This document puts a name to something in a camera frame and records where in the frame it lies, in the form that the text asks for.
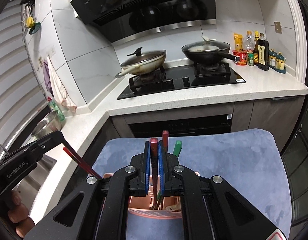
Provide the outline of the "person's left hand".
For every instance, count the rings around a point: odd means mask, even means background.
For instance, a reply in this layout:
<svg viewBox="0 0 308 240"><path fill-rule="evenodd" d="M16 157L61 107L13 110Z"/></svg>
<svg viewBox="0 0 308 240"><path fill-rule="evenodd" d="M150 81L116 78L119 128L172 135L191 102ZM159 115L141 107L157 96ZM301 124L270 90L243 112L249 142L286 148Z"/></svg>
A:
<svg viewBox="0 0 308 240"><path fill-rule="evenodd" d="M35 223L33 219L29 217L29 210L22 203L21 196L17 191L12 190L7 195L7 199L13 204L12 208L7 213L9 220L17 224L15 231L20 238L24 238L25 235L34 228Z"/></svg>

